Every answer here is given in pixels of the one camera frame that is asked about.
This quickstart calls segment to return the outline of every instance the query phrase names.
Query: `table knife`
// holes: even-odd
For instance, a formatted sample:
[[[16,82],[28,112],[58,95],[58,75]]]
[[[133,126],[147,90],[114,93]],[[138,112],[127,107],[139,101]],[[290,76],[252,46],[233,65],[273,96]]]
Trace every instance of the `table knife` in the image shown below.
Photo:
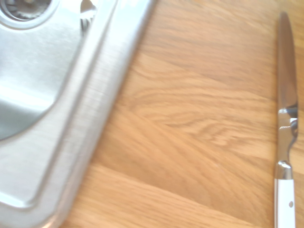
[[[295,191],[289,152],[297,139],[298,99],[295,51],[288,14],[278,28],[278,145],[275,164],[275,228],[295,228]]]

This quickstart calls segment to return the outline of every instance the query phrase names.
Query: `wooden countertop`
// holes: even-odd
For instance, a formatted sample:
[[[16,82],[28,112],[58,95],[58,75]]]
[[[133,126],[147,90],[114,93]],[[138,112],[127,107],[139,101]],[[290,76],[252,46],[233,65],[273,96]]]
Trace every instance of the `wooden countertop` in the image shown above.
[[[62,228],[272,228],[281,10],[295,41],[304,227],[304,1],[159,0]]]

